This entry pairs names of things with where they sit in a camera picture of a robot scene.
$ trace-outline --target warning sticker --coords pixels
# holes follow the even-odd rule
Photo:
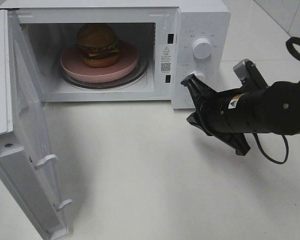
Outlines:
[[[175,55],[175,48],[171,44],[160,45],[160,71],[163,74],[170,74],[172,62]]]
[[[239,98],[240,98],[242,95],[244,95],[244,93],[235,95],[235,96],[230,100],[228,109],[235,109],[236,106],[237,106],[237,103],[238,103],[238,101],[239,101]]]

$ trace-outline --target microwave door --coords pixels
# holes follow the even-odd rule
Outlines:
[[[36,78],[18,17],[0,10],[0,179],[44,240],[68,233]]]

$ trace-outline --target hamburger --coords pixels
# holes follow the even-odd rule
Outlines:
[[[77,35],[76,44],[83,62],[91,68],[105,68],[119,58],[118,37],[105,23],[87,23]]]

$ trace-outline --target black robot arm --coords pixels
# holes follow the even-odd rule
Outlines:
[[[293,44],[300,43],[296,43],[299,39],[289,39],[287,47],[300,60],[300,54],[293,48]],[[300,134],[300,81],[277,81],[268,86],[256,65],[248,59],[233,69],[242,83],[240,88],[216,92],[194,74],[181,82],[188,87],[195,106],[195,112],[187,121],[208,136],[228,144],[240,156],[250,150],[244,133],[254,135],[262,154],[270,160],[273,159],[263,152],[257,133],[283,135],[287,146],[286,161],[288,143],[284,135]]]

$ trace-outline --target white table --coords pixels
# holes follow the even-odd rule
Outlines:
[[[232,12],[217,91],[240,82],[244,58],[268,83],[297,82],[289,36],[253,1],[226,0]],[[49,103],[44,107],[71,234],[63,240],[300,239],[300,135],[276,165],[251,134],[247,156],[186,122],[190,110],[167,101]],[[261,135],[283,158],[280,136]],[[0,240],[40,236],[0,182]]]

